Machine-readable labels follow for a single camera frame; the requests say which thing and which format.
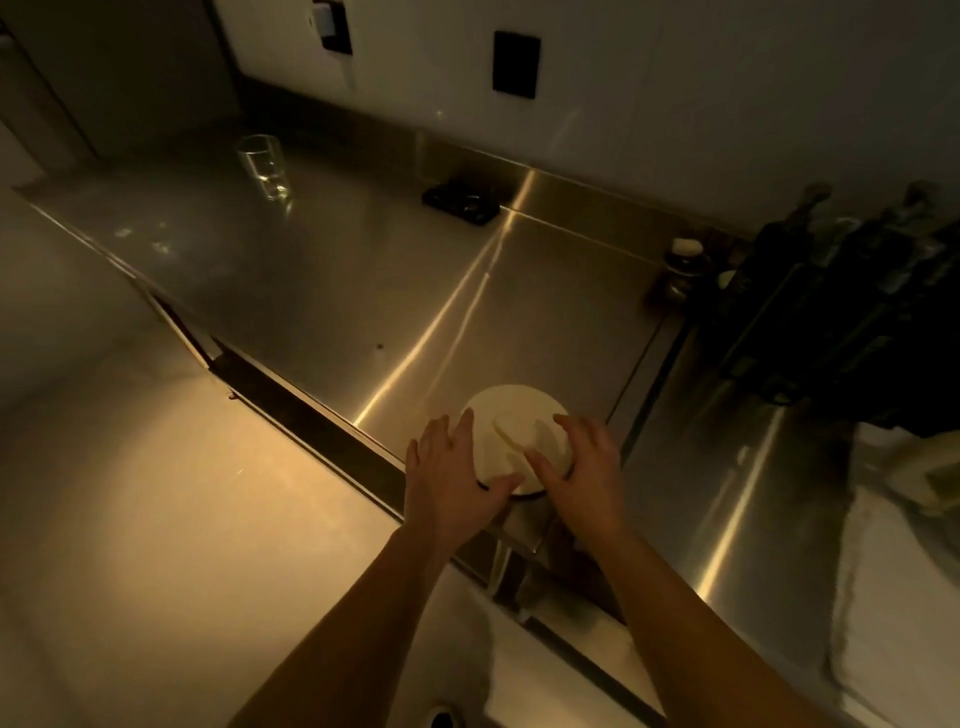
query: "metal surface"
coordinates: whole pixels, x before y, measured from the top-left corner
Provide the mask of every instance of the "metal surface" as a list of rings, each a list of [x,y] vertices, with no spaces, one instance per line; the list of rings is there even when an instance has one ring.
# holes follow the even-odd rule
[[[484,228],[398,173],[285,141],[262,200],[216,127],[27,190],[191,322],[394,457],[430,417],[523,383],[602,418],[658,330],[658,269],[512,211]],[[546,501],[503,533],[535,551]]]
[[[828,653],[851,437],[737,390],[693,338],[624,469],[634,529],[768,660],[809,674]]]

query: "forearm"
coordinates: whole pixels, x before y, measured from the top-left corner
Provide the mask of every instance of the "forearm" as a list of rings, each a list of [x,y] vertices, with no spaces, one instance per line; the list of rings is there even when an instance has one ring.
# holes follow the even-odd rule
[[[400,528],[232,725],[383,725],[445,562],[431,544]]]
[[[644,541],[619,536],[594,555],[673,724],[829,725]]]

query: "hand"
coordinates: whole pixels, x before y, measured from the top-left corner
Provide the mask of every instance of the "hand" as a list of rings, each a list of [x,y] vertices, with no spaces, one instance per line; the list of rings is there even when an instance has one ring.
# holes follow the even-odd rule
[[[629,533],[624,516],[620,453],[605,427],[592,418],[554,415],[573,447],[573,474],[564,480],[534,449],[524,454],[560,517],[596,555],[609,540]]]
[[[483,530],[523,482],[521,473],[501,475],[484,490],[473,468],[473,410],[447,434],[449,418],[431,420],[420,441],[407,447],[403,526],[429,540],[445,563]]]

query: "black light switch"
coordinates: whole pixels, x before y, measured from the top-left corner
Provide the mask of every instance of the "black light switch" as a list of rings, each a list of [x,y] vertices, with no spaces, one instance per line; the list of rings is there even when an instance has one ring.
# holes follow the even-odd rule
[[[336,0],[314,0],[314,17],[321,43],[328,51],[353,55],[347,9]]]
[[[493,90],[526,99],[537,96],[540,39],[520,33],[493,33]]]

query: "left hand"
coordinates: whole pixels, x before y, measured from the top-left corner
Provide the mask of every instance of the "left hand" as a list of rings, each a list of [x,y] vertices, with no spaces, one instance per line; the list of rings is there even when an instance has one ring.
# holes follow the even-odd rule
[[[403,526],[426,538],[434,555],[448,561],[483,530],[523,482],[521,473],[501,475],[484,490],[473,468],[473,410],[448,433],[449,418],[431,420],[420,441],[407,446]]]

